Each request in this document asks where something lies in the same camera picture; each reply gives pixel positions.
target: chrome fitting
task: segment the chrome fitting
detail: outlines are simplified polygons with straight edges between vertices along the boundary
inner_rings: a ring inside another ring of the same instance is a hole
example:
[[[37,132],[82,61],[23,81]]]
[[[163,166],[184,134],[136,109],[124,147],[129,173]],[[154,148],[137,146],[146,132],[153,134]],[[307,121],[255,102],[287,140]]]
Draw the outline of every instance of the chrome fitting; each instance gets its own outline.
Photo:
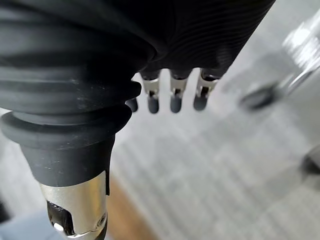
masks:
[[[185,79],[175,79],[171,77],[170,79],[170,88],[173,96],[177,96],[182,99],[184,91],[187,86],[188,78]]]
[[[153,80],[142,80],[145,93],[150,98],[158,99],[159,94],[159,78]]]
[[[64,239],[95,240],[106,227],[106,171],[73,186],[40,187],[50,222]]]

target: black rubber sleeve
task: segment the black rubber sleeve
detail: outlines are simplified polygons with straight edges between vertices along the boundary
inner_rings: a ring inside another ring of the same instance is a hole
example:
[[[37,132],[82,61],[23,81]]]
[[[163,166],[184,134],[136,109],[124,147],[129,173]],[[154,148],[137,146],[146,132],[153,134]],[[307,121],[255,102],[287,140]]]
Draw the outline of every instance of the black rubber sleeve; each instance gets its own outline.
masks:
[[[142,12],[168,19],[145,22]],[[13,111],[1,128],[41,184],[106,171],[109,192],[115,134],[132,114],[125,102],[141,91],[131,78],[166,52],[172,22],[168,1],[0,2],[0,107]]]

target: robotic finger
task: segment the robotic finger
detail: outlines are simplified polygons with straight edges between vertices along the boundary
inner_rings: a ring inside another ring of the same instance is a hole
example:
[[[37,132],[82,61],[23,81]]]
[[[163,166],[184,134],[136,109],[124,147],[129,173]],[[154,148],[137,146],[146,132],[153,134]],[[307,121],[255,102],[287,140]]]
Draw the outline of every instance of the robotic finger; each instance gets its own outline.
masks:
[[[156,114],[159,111],[159,76],[161,70],[141,71],[143,88],[147,95],[148,108],[150,113]]]
[[[196,86],[193,107],[197,111],[202,111],[206,108],[208,98],[211,92],[215,89],[219,79],[218,72],[214,69],[202,68]]]
[[[171,100],[170,109],[173,113],[178,113],[182,107],[182,99],[187,86],[187,81],[192,69],[189,70],[170,70]]]

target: ribbed black fabric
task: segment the ribbed black fabric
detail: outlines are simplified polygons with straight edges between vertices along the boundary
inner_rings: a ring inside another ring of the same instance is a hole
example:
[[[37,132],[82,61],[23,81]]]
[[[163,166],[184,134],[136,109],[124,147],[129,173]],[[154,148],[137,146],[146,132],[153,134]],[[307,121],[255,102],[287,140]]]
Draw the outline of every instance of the ribbed black fabric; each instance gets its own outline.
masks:
[[[176,0],[176,29],[168,55],[149,63],[162,68],[219,69],[223,75],[274,0]]]

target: metal joint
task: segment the metal joint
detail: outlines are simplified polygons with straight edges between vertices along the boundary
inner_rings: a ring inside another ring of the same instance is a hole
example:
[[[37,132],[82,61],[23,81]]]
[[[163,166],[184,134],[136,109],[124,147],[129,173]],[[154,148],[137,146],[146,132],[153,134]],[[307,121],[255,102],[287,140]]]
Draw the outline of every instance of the metal joint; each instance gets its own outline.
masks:
[[[143,80],[143,88],[149,97],[158,98],[159,78],[153,80]]]
[[[186,89],[186,86],[187,86],[187,81],[188,81],[188,78],[175,79],[175,78],[171,77],[170,88],[171,88],[172,94],[174,96],[179,96],[180,98],[182,98],[184,91]]]
[[[106,171],[73,186],[40,187],[47,202],[57,209],[48,207],[51,224],[65,239],[93,240],[103,231],[107,223]]]
[[[208,98],[210,93],[212,92],[213,89],[215,89],[217,83],[218,83],[219,79],[214,79],[212,81],[206,81],[203,79],[202,75],[199,75],[198,78],[198,83],[196,86],[196,95],[198,97],[201,97],[201,92],[203,90],[203,88],[207,88],[207,92],[205,94],[205,97]]]

